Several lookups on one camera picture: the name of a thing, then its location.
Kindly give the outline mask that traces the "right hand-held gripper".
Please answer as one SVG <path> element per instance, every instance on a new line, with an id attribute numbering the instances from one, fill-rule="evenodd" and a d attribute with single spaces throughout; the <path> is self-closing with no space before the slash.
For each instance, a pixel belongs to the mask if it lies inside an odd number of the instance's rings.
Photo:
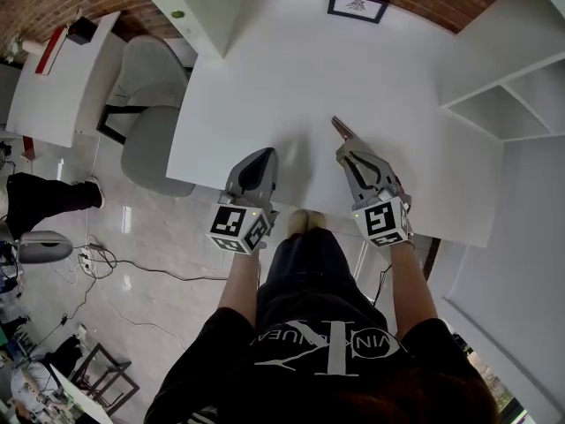
<path id="1" fill-rule="evenodd" d="M 400 182 L 390 164 L 360 141 L 345 141 L 336 160 L 357 203 L 351 213 L 363 237 L 377 247 L 411 242 L 411 205 L 391 194 L 400 192 Z"/>

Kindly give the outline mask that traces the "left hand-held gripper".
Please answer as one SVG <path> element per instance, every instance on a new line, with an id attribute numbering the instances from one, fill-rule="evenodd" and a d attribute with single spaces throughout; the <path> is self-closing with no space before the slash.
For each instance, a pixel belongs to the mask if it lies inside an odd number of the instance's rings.
<path id="1" fill-rule="evenodd" d="M 266 245 L 263 239 L 270 235 L 279 215 L 269 201 L 277 174 L 274 148 L 254 151 L 232 168 L 227 193 L 221 193 L 207 218 L 206 235 L 219 249 L 253 254 Z"/>

